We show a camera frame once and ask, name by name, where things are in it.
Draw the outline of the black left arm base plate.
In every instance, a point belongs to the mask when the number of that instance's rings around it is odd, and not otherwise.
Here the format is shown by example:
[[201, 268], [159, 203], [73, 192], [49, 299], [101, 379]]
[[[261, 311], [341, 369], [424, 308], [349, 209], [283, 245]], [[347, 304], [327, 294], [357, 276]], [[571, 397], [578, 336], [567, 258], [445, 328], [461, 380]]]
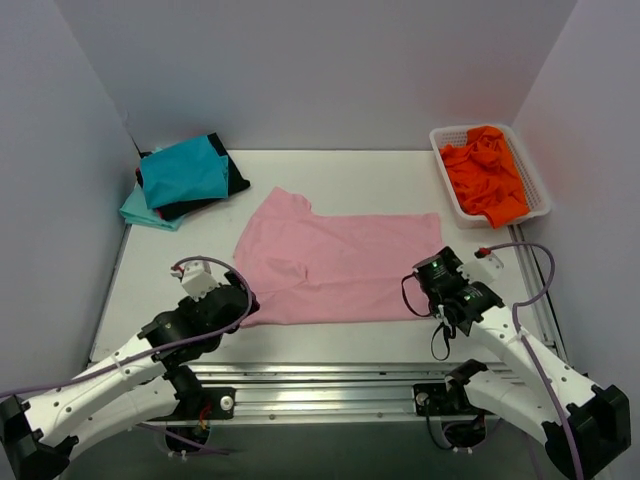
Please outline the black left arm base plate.
[[234, 416], [236, 390], [214, 387], [183, 391], [177, 394], [178, 403], [168, 413], [153, 417], [153, 421], [208, 422], [229, 420]]

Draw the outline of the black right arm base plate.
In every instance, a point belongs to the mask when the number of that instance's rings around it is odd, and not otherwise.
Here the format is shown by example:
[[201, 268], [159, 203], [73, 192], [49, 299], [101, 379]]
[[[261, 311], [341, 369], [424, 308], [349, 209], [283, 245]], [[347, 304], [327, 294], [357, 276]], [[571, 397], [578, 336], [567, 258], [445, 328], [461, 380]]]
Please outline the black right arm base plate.
[[475, 416], [480, 410], [468, 404], [458, 404], [447, 393], [444, 383], [417, 383], [412, 386], [417, 416]]

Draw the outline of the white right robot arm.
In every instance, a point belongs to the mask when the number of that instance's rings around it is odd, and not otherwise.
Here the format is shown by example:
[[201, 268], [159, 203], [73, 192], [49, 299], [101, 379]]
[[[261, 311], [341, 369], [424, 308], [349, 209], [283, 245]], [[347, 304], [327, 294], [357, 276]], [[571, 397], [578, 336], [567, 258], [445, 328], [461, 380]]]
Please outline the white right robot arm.
[[480, 248], [464, 263], [445, 247], [412, 268], [446, 339], [460, 333], [483, 345], [519, 378], [504, 380], [469, 359], [445, 376], [445, 403], [498, 416], [540, 443], [566, 478], [593, 479], [631, 445], [629, 399], [570, 367], [523, 326], [522, 303], [508, 304], [489, 286], [503, 267], [496, 250]]

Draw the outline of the pink t-shirt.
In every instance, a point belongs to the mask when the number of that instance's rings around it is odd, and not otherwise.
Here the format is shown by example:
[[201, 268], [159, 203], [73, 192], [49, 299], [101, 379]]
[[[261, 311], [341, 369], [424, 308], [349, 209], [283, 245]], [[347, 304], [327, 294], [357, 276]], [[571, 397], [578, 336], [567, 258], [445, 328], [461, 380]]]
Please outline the pink t-shirt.
[[405, 321], [427, 309], [415, 264], [443, 248], [436, 213], [322, 216], [274, 188], [234, 251], [259, 310], [244, 326]]

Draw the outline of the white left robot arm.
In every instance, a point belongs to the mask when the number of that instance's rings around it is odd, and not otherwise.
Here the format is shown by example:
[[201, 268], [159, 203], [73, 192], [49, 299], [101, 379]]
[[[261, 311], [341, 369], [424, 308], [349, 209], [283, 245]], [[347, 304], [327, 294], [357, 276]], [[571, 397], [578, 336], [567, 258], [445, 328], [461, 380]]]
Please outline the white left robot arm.
[[102, 440], [156, 418], [190, 419], [206, 393], [189, 362], [216, 350], [259, 303], [239, 275], [223, 283], [201, 271], [183, 282], [186, 297], [109, 357], [74, 378], [1, 403], [1, 445], [17, 479], [55, 479]]

